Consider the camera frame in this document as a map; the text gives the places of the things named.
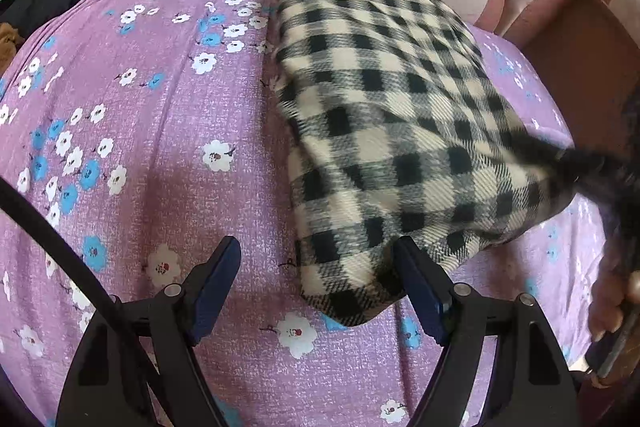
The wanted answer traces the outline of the person's right hand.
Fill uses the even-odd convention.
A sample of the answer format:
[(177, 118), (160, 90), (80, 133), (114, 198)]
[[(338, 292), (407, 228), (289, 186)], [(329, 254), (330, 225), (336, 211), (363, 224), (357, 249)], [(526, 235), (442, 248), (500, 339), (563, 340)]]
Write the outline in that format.
[(623, 325), (623, 302), (639, 303), (639, 272), (622, 275), (617, 271), (620, 255), (608, 248), (601, 259), (596, 283), (591, 287), (592, 301), (588, 312), (588, 329), (592, 341), (605, 333), (615, 333)]

